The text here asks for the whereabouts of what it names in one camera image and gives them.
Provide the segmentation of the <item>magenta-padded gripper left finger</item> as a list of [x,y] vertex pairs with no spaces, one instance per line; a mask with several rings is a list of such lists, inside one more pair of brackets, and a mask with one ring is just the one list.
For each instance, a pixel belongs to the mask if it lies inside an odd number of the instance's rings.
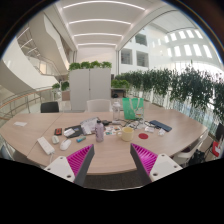
[[91,144],[67,157],[59,156],[45,171],[82,186],[94,154],[94,145]]

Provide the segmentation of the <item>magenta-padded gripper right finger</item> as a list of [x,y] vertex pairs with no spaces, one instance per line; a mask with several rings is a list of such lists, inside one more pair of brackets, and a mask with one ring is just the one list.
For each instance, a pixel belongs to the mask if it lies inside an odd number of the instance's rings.
[[147,185],[182,169],[168,155],[155,154],[137,144],[130,144],[130,153],[137,167],[142,183]]

